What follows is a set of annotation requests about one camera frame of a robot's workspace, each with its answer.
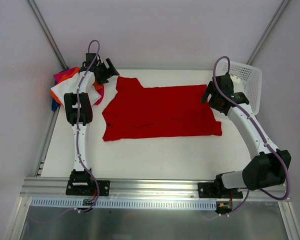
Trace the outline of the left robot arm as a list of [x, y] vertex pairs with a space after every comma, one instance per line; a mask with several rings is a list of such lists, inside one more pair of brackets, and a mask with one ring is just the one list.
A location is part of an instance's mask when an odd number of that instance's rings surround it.
[[88, 52], [73, 92], [63, 96], [66, 119], [74, 137], [74, 163], [67, 183], [67, 195], [99, 195], [99, 184], [88, 162], [88, 131], [93, 121], [92, 105], [96, 102], [91, 100], [88, 91], [95, 89], [94, 83], [104, 85], [109, 82], [109, 78], [118, 75], [109, 58], [102, 61], [98, 53]]

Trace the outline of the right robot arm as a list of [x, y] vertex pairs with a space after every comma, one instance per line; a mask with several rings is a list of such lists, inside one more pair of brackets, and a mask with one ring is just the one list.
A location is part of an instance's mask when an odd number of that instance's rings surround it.
[[228, 73], [213, 76], [201, 101], [231, 120], [250, 155], [250, 161], [243, 170], [220, 173], [215, 177], [213, 190], [218, 197], [225, 198], [232, 189], [265, 192], [268, 187], [288, 183], [290, 153], [281, 150], [266, 135], [246, 95], [234, 91], [234, 83]]

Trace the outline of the red t shirt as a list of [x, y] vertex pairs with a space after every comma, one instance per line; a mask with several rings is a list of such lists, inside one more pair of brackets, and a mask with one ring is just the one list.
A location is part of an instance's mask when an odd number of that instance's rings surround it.
[[207, 86], [143, 87], [137, 78], [118, 77], [116, 95], [102, 112], [105, 142], [121, 139], [221, 136], [222, 123], [207, 102]]

